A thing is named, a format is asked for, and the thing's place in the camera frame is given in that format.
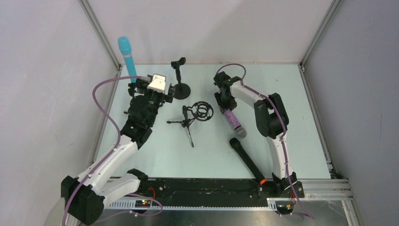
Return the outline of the black tripod mic stand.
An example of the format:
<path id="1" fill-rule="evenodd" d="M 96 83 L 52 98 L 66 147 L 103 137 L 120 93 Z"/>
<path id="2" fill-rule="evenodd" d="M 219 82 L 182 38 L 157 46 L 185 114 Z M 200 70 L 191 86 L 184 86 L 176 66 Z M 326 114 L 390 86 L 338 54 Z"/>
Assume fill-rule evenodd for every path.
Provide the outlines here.
<path id="1" fill-rule="evenodd" d="M 148 82 L 143 79 L 137 79 L 136 82 L 128 84 L 128 93 L 132 97 L 130 100 L 130 106 L 124 114 L 133 114 L 139 112 L 144 108 L 148 102 L 148 98 L 145 96 L 147 93 Z"/>

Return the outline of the black shock-mount tripod stand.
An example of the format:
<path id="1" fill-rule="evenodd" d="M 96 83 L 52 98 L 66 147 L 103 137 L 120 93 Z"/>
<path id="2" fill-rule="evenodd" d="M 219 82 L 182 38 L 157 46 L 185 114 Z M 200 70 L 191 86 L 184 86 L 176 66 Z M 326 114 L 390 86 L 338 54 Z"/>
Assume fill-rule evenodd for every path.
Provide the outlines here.
<path id="1" fill-rule="evenodd" d="M 208 102 L 198 101 L 192 106 L 182 106 L 182 113 L 184 119 L 182 121 L 167 121 L 167 124 L 178 123 L 183 128 L 188 130 L 191 147 L 194 147 L 190 126 L 194 121 L 206 122 L 209 121 L 214 115 L 214 109 Z"/>

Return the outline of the purple glitter microphone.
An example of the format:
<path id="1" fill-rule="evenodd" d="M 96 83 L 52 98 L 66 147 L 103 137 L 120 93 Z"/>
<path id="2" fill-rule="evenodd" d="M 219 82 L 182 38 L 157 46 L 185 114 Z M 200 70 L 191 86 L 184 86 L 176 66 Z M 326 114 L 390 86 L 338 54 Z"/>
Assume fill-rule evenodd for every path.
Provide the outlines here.
<path id="1" fill-rule="evenodd" d="M 234 113 L 230 109 L 224 109 L 224 116 L 226 117 L 227 121 L 230 123 L 231 127 L 235 131 L 235 133 L 240 138 L 245 138 L 247 136 L 247 131 L 241 125 L 238 118 L 234 115 Z"/>

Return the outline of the blue toy microphone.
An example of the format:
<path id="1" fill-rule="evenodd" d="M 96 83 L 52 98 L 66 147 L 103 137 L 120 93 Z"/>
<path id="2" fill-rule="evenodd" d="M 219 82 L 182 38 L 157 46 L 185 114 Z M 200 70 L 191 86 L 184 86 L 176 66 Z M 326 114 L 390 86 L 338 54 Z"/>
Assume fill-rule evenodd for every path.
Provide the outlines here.
<path id="1" fill-rule="evenodd" d="M 119 37 L 118 47 L 123 56 L 129 76 L 137 76 L 136 67 L 132 56 L 132 47 L 128 37 Z"/>

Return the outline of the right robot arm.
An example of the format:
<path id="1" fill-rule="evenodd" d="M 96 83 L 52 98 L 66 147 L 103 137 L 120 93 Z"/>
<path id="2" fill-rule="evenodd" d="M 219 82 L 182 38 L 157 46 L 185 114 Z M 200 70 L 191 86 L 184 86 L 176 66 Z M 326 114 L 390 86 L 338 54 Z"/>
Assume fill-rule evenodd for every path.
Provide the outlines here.
<path id="1" fill-rule="evenodd" d="M 266 138 L 271 152 L 273 185 L 279 193 L 292 189 L 297 179 L 287 152 L 289 119 L 281 96 L 278 93 L 259 93 L 243 84 L 241 78 L 230 77 L 225 72 L 217 73 L 214 82 L 219 89 L 214 94 L 216 102 L 222 114 L 241 137 L 245 137 L 246 132 L 232 112 L 237 107 L 236 99 L 253 108 L 256 127 Z"/>

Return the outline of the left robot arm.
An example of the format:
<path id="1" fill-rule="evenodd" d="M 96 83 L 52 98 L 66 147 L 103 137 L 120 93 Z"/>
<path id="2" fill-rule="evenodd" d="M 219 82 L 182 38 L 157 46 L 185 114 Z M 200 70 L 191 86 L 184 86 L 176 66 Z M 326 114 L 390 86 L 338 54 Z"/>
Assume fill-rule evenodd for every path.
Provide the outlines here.
<path id="1" fill-rule="evenodd" d="M 122 129 L 116 129 L 116 141 L 78 176 L 67 176 L 61 182 L 61 197 L 65 199 L 63 226 L 68 216 L 87 226 L 95 223 L 105 207 L 137 192 L 148 178 L 141 171 L 131 169 L 121 178 L 108 182 L 116 169 L 148 140 L 160 106 L 173 101 L 175 89 L 166 85 L 165 76 L 154 74 L 135 79 L 135 83 L 129 84 L 132 99 L 128 119 Z"/>

